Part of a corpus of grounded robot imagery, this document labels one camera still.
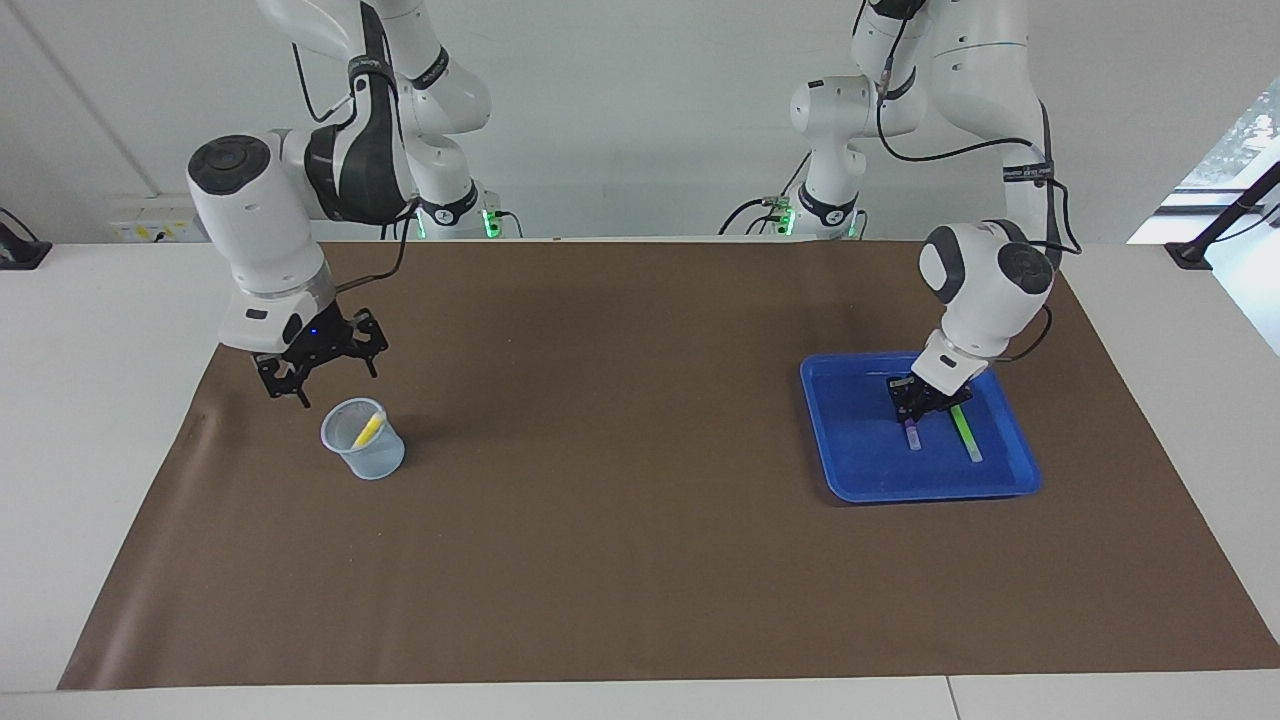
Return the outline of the brown table mat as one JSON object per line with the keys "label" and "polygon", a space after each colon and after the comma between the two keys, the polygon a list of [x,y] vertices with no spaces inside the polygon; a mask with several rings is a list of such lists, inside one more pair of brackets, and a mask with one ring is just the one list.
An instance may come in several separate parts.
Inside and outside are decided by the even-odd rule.
{"label": "brown table mat", "polygon": [[[852,506],[800,364],[918,348],[910,243],[413,243],[311,409],[216,348],[64,689],[1280,667],[1069,284],[996,378],[1044,483]],[[381,404],[401,466],[320,439]]]}

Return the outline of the blue plastic tray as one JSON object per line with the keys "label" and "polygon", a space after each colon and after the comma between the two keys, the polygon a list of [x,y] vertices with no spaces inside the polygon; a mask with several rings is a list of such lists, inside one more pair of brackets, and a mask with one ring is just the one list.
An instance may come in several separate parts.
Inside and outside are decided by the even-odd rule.
{"label": "blue plastic tray", "polygon": [[908,447],[887,379],[906,375],[914,354],[818,354],[800,377],[826,482],[850,503],[1007,498],[1039,491],[1042,473],[993,373],[972,382],[960,406],[984,456],[972,462],[950,411],[916,424],[922,451]]}

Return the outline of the white wall power strip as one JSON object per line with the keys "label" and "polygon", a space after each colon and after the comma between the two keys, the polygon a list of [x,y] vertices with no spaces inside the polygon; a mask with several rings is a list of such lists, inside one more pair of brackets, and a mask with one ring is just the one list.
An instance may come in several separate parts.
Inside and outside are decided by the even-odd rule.
{"label": "white wall power strip", "polygon": [[124,196],[111,201],[108,223],[120,242],[207,243],[189,195]]}

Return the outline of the black table clamp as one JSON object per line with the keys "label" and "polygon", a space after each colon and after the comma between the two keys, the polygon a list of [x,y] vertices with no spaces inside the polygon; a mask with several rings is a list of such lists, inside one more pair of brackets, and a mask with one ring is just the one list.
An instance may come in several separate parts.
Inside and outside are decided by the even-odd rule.
{"label": "black table clamp", "polygon": [[52,250],[17,214],[0,206],[0,270],[33,270]]}

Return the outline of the green highlighter pen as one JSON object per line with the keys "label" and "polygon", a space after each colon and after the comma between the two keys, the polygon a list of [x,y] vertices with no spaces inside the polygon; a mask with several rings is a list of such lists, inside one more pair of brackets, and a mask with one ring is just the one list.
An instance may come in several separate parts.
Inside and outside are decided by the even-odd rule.
{"label": "green highlighter pen", "polygon": [[972,425],[966,419],[965,413],[963,411],[963,407],[960,405],[955,405],[948,411],[970,461],[983,462],[984,456],[980,451],[980,446],[977,442],[977,437],[972,429]]}

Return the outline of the bright window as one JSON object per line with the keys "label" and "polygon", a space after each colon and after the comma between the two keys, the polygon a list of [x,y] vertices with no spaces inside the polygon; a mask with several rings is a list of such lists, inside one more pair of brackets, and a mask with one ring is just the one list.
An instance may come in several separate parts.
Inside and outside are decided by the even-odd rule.
{"label": "bright window", "polygon": [[[1130,243],[1189,242],[1280,161],[1280,76],[1192,168]],[[1207,255],[1215,279],[1280,356],[1280,186]]]}

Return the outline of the translucent plastic cup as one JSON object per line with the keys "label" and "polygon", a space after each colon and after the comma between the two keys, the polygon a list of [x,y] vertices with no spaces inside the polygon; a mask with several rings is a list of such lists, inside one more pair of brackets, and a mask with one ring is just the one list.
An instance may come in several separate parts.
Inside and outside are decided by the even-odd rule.
{"label": "translucent plastic cup", "polygon": [[[351,446],[375,411],[384,411],[387,424],[370,446],[352,451]],[[387,409],[372,398],[349,398],[334,406],[323,419],[320,439],[362,480],[380,480],[404,461],[406,445],[390,424]]]}

